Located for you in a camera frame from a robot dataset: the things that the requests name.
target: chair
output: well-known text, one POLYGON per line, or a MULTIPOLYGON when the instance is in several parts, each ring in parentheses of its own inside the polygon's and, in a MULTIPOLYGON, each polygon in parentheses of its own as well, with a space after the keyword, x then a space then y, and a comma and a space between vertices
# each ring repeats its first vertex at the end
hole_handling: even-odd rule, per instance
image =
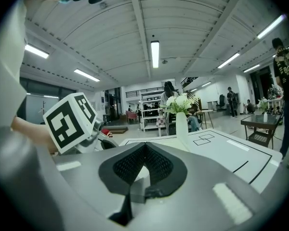
POLYGON ((217 104, 216 107, 222 109, 225 106, 225 96, 220 95, 220 104, 217 104))
POLYGON ((127 114, 127 119, 128 120, 136 120, 137 121, 137 113, 133 113, 131 111, 126 111, 126 114, 127 114))

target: ceiling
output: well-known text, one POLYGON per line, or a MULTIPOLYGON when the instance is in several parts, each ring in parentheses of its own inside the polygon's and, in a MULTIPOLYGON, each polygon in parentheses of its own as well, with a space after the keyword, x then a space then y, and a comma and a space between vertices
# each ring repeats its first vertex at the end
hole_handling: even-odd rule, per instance
POLYGON ((28 42, 50 56, 25 52, 21 76, 98 91, 224 75, 271 61, 275 37, 289 45, 287 20, 257 38, 280 15, 270 0, 104 0, 94 5, 35 0, 27 10, 28 42), (160 42, 159 68, 152 67, 153 40, 160 42), (231 65, 217 69, 236 52, 240 56, 231 65), (101 81, 75 74, 76 68, 101 81))

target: floor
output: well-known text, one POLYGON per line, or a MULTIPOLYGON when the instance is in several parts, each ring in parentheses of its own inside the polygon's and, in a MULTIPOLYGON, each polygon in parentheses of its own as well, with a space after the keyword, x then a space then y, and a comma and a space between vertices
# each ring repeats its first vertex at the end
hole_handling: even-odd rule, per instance
MULTIPOLYGON (((237 118, 230 118, 230 116, 224 115, 218 118, 212 119, 214 129, 232 134, 236 137, 246 139, 245 128, 241 125, 240 121, 249 115, 239 115, 237 118)), ((127 138, 150 138, 157 137, 158 130, 149 130, 145 133, 140 130, 139 123, 127 124, 122 122, 113 122, 111 125, 127 125, 128 131, 124 134, 114 134, 113 139, 116 143, 120 144, 127 138)), ((247 130, 248 135, 252 134, 252 130, 247 130)), ((275 131, 275 137, 273 139, 274 150, 279 151, 282 138, 284 134, 284 125, 278 126, 275 131)), ((166 131, 162 130, 162 136, 166 136, 166 131)), ((276 172, 274 178, 271 180, 269 185, 263 191, 262 196, 267 199, 267 201, 272 202, 276 201, 279 198, 283 198, 287 195, 289 190, 289 168, 287 168, 287 163, 289 161, 289 150, 285 157, 284 162, 279 166, 278 171, 276 172)))

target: ceiling light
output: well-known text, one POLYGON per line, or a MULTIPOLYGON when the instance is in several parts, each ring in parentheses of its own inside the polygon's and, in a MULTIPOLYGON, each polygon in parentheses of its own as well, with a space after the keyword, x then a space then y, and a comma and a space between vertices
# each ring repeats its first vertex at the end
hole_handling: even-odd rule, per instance
POLYGON ((36 55, 38 55, 38 56, 40 56, 40 57, 43 57, 43 58, 45 58, 45 59, 47 59, 48 56, 49 56, 48 53, 43 52, 43 51, 41 51, 41 50, 39 50, 39 49, 31 46, 31 45, 28 45, 28 44, 25 46, 25 50, 26 50, 26 51, 29 51, 29 52, 31 52, 31 53, 34 53, 34 54, 36 54, 36 55))
POLYGON ((79 70, 79 69, 76 69, 74 72, 77 73, 77 74, 80 74, 80 75, 82 75, 82 76, 85 76, 85 77, 87 77, 87 78, 89 78, 89 79, 91 79, 91 80, 94 80, 94 81, 96 81, 96 82, 99 82, 99 81, 100 81, 99 79, 94 78, 93 76, 88 75, 88 74, 82 72, 82 71, 79 70))
POLYGON ((158 68, 159 63, 159 41, 151 42, 151 50, 152 50, 152 62, 153 67, 158 68))
POLYGON ((279 23, 281 23, 286 18, 285 15, 281 15, 276 20, 274 20, 265 30, 263 30, 260 34, 257 35, 259 39, 263 38, 266 34, 272 31, 279 23))
POLYGON ((207 84, 204 84, 202 87, 205 87, 205 86, 207 86, 208 84, 210 84, 211 82, 209 82, 209 83, 207 83, 207 84))
POLYGON ((237 58, 240 54, 236 53, 234 54, 232 57, 230 57, 226 62, 224 62, 222 65, 218 66, 218 68, 222 68, 225 65, 227 65, 228 63, 230 63, 233 59, 237 58))
POLYGON ((47 95, 44 95, 44 98, 59 98, 59 97, 54 97, 54 96, 47 96, 47 95))
POLYGON ((246 73, 246 72, 248 72, 248 71, 250 71, 250 70, 252 70, 252 69, 254 69, 254 68, 256 68, 256 67, 259 67, 259 66, 260 66, 260 64, 254 66, 254 67, 251 67, 250 69, 245 70, 244 73, 246 73))

